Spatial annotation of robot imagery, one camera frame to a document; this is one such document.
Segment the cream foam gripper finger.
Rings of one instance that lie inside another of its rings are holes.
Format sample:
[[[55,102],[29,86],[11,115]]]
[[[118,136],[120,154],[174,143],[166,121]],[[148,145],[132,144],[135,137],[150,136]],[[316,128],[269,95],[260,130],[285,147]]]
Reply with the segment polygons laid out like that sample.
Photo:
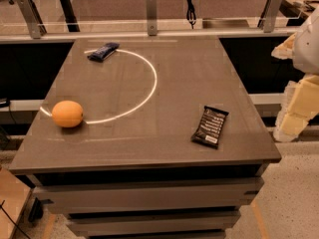
[[[292,141],[318,115],[319,77],[305,76],[298,83],[289,81],[283,94],[273,136],[277,141]]]
[[[283,43],[275,47],[271,52],[271,56],[280,60],[291,59],[295,37],[296,34],[292,34]]]

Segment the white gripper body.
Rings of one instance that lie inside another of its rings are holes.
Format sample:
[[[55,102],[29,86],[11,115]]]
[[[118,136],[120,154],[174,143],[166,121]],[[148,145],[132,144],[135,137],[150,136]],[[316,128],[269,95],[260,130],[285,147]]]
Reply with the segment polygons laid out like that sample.
[[[293,46],[293,65],[305,74],[319,74],[319,18],[310,16],[298,29]]]

